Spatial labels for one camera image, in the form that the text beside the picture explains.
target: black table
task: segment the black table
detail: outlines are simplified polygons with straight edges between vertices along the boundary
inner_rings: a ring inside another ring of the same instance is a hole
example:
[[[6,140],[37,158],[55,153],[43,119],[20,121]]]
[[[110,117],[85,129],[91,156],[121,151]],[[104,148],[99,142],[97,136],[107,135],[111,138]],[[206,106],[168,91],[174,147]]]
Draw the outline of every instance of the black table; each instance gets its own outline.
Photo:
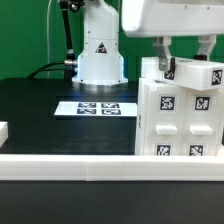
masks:
[[[134,153],[135,118],[59,119],[53,114],[60,100],[136,102],[137,84],[102,94],[79,91],[63,80],[1,81],[0,120],[9,128],[1,153]],[[224,184],[1,181],[0,223],[219,224],[224,223]]]
[[[9,139],[1,153],[132,155],[135,117],[54,116],[59,101],[137,102],[137,83],[107,93],[72,88],[63,80],[0,82],[0,121]]]

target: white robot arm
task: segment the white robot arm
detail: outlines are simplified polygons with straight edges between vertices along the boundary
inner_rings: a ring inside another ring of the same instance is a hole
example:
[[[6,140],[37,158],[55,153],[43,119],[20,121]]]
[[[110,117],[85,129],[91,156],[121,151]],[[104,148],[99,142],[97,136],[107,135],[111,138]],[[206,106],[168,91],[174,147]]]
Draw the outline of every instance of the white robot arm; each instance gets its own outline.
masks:
[[[96,89],[102,86],[105,89],[105,86],[127,83],[123,75],[123,58],[118,52],[118,12],[104,0],[59,2],[67,3],[67,8],[73,12],[83,6],[84,49],[78,56],[77,75],[72,79],[73,84],[86,88],[94,86]]]
[[[137,155],[217,155],[224,126],[224,64],[209,62],[224,33],[223,0],[123,0],[130,37],[153,37],[157,58],[142,59]],[[172,36],[199,36],[196,58],[175,58]]]

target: stacked blocks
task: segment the stacked blocks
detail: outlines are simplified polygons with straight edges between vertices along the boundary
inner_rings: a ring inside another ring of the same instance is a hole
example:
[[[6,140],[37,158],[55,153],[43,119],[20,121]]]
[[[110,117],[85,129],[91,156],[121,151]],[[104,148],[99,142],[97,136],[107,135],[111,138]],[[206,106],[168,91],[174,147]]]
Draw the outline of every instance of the stacked blocks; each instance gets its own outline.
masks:
[[[187,81],[184,82],[182,77],[172,80],[170,84],[161,79],[161,73],[164,72],[159,71],[158,61],[155,63],[157,67],[152,63],[153,66],[146,73],[146,67],[147,69],[150,67],[148,62],[148,58],[143,59],[142,71],[145,77],[139,81],[135,154],[217,155],[217,151],[221,148],[224,126],[222,89],[224,66],[220,63],[203,62],[207,63],[207,66],[205,64],[201,66],[205,77],[199,75],[195,82],[188,73],[193,71],[191,68],[193,65],[190,65],[190,70],[185,65],[184,68],[178,65],[179,70],[176,70],[175,76],[183,76],[181,71],[185,70],[184,77]],[[214,87],[213,72],[216,70],[219,70],[218,80],[216,79],[218,84]]]

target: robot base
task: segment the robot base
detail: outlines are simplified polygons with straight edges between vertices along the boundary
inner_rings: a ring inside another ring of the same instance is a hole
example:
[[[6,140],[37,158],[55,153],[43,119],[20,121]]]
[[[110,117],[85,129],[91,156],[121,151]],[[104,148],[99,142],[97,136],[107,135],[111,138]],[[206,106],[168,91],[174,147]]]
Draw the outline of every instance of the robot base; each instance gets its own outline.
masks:
[[[120,89],[126,89],[128,87],[128,79],[110,82],[101,81],[98,83],[89,83],[74,77],[72,79],[72,87],[93,92],[110,92]]]

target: white block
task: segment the white block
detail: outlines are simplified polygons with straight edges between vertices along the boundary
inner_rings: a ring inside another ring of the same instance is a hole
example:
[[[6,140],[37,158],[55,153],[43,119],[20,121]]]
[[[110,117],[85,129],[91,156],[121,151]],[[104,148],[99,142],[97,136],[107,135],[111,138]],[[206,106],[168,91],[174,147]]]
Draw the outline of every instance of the white block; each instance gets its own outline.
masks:
[[[179,155],[185,94],[181,87],[140,78],[136,155]]]
[[[0,122],[0,147],[8,138],[8,124],[7,122]]]
[[[190,126],[192,135],[213,135],[213,130],[209,126]]]
[[[224,64],[185,58],[175,59],[175,74],[167,75],[165,72],[159,70],[158,58],[143,58],[141,77],[195,90],[210,90],[224,86]]]
[[[224,94],[140,78],[136,155],[215,156],[224,126]]]
[[[178,129],[174,125],[157,125],[158,135],[177,135]]]

